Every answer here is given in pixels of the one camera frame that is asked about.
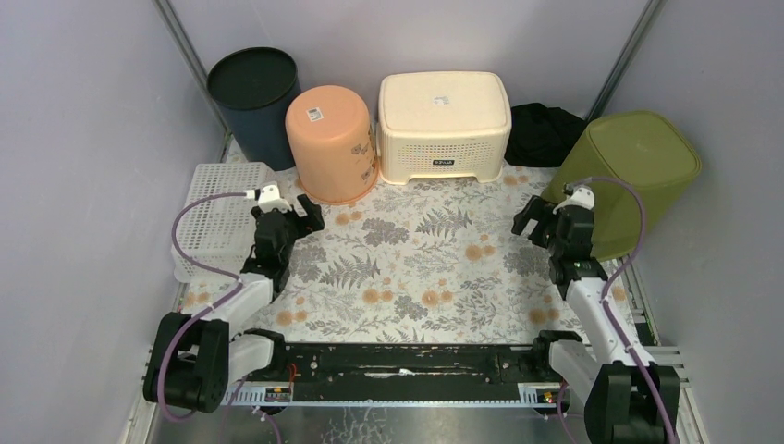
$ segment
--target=label sticker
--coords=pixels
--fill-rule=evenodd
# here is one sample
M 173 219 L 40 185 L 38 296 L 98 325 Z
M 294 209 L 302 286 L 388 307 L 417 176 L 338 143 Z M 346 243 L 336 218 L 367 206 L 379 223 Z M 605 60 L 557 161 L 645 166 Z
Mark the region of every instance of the label sticker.
M 324 118 L 324 115 L 321 114 L 321 108 L 316 106 L 315 108 L 309 109 L 308 118 L 311 120 L 311 122 L 315 122 L 317 120 L 321 120 L 322 118 Z
M 291 402 L 291 393 L 288 391 L 288 387 L 270 387 L 264 391 L 264 401 Z

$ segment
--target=white plastic basket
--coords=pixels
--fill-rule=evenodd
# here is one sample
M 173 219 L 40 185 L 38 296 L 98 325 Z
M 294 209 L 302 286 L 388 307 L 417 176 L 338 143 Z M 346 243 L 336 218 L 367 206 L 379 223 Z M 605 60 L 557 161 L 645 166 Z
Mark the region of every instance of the white plastic basket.
M 509 100 L 489 72 L 394 74 L 381 82 L 377 146 L 381 177 L 501 177 L 511 132 Z
M 274 173 L 263 163 L 201 164 L 196 166 L 185 205 L 221 192 L 260 188 Z M 180 221 L 177 239 L 182 250 L 199 262 L 238 273 L 253 244 L 253 200 L 218 199 L 192 208 Z M 183 259 L 174 246 L 174 277 L 190 283 L 199 276 L 216 276 Z

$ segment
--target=black lid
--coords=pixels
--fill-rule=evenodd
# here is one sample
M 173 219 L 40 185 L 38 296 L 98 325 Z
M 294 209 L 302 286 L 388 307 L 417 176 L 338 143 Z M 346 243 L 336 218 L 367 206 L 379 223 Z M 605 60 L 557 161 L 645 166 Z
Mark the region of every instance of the black lid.
M 220 105 L 258 109 L 283 98 L 297 83 L 297 64 L 276 48 L 248 48 L 227 55 L 207 76 L 207 91 Z

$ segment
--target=floral tablecloth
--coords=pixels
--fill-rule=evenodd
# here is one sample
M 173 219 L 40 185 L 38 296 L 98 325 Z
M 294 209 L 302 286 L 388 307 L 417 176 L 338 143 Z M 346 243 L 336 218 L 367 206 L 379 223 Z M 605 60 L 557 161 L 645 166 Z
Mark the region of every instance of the floral tablecloth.
M 245 162 L 235 143 L 227 161 Z M 355 204 L 322 205 L 325 230 L 297 241 L 286 289 L 244 328 L 289 341 L 526 344 L 543 328 L 584 338 L 549 283 L 547 252 L 510 233 L 512 217 L 553 173 L 506 165 L 486 184 L 428 179 L 401 187 L 379 179 Z M 303 193 L 296 169 L 276 180 L 292 202 Z M 183 307 L 214 301 L 230 285 L 193 282 Z M 612 294 L 631 323 L 620 282 Z

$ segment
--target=barcode label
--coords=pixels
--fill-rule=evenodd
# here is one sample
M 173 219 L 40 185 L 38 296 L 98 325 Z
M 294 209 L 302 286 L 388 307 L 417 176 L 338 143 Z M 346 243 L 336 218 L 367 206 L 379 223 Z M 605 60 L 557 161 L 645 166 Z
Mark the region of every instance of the barcode label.
M 315 107 L 308 110 L 308 118 L 311 122 L 315 122 L 316 120 L 321 120 L 324 118 L 324 115 L 321 114 L 321 108 Z

